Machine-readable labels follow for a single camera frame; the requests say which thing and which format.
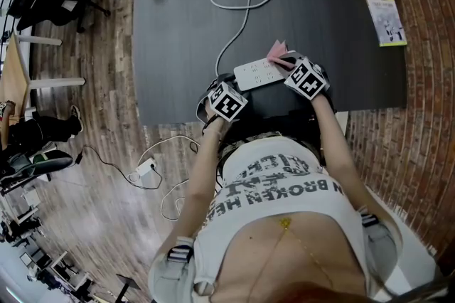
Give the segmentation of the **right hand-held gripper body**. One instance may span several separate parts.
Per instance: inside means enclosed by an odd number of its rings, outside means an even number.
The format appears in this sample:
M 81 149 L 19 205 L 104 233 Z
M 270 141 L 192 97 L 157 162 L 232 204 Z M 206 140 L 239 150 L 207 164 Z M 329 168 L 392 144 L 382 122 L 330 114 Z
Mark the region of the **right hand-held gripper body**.
M 331 86 L 325 69 L 317 63 L 312 63 L 307 57 L 296 60 L 295 67 L 284 84 L 309 101 L 327 92 Z

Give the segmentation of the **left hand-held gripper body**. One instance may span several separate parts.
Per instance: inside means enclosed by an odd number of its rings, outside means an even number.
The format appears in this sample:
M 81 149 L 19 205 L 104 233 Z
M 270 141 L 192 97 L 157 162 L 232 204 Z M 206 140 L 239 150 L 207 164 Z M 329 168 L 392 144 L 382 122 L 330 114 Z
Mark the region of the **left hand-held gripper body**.
M 197 106 L 197 119 L 207 123 L 209 116 L 206 104 L 214 113 L 228 122 L 233 121 L 245 108 L 248 101 L 233 86 L 224 81 L 217 81 L 201 96 Z

